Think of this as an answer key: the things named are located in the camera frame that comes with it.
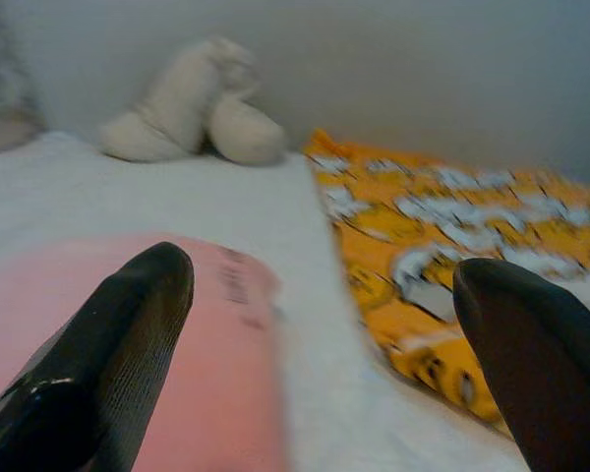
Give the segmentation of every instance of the white bed sheet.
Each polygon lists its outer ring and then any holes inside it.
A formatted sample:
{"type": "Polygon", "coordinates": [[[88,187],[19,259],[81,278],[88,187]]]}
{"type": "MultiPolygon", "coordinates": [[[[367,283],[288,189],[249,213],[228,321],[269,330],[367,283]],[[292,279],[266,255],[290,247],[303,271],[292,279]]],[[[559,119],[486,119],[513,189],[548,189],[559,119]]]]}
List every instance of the white bed sheet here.
{"type": "Polygon", "coordinates": [[[283,282],[295,472],[520,471],[515,445],[379,368],[363,342],[301,155],[137,165],[61,133],[0,153],[0,260],[65,238],[170,231],[260,258],[283,282]]]}

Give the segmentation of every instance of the white wall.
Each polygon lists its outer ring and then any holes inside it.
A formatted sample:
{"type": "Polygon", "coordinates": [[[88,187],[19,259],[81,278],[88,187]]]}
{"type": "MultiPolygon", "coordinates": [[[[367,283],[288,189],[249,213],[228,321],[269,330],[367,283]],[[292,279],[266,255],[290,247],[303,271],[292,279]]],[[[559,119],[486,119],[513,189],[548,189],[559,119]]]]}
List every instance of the white wall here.
{"type": "Polygon", "coordinates": [[[49,123],[92,129],[175,48],[260,58],[259,103],[336,137],[590,181],[590,0],[7,0],[49,123]]]}

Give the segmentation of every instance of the yellow blanket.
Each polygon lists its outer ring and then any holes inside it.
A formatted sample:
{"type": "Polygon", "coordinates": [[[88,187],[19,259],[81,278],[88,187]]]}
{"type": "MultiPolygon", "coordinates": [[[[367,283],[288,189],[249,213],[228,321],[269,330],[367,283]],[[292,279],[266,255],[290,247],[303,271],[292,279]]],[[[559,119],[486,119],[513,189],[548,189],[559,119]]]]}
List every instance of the yellow blanket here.
{"type": "Polygon", "coordinates": [[[590,308],[590,189],[547,172],[340,145],[321,131],[306,155],[362,322],[388,364],[506,432],[456,320],[454,267],[506,259],[590,308]]]}

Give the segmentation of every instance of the pink fabric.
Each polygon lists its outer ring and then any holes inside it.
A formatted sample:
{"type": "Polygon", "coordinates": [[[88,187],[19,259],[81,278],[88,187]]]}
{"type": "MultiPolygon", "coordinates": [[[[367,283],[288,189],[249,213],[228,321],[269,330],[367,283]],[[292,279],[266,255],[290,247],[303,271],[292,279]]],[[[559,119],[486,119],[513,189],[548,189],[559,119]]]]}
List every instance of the pink fabric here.
{"type": "Polygon", "coordinates": [[[262,264],[167,234],[73,241],[0,268],[0,392],[102,279],[170,241],[195,265],[195,302],[134,471],[286,471],[271,295],[262,264]]]}

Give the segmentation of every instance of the plush toy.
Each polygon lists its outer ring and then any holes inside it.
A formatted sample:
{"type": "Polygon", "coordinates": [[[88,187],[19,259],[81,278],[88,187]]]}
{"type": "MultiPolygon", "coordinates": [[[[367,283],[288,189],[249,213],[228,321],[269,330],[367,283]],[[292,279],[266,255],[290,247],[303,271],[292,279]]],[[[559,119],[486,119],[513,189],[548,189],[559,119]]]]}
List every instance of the plush toy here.
{"type": "Polygon", "coordinates": [[[190,157],[206,135],[227,159],[267,164],[286,151],[282,127],[247,103],[258,88],[254,57],[224,38],[181,52],[147,96],[100,130],[103,151],[124,160],[190,157]]]}

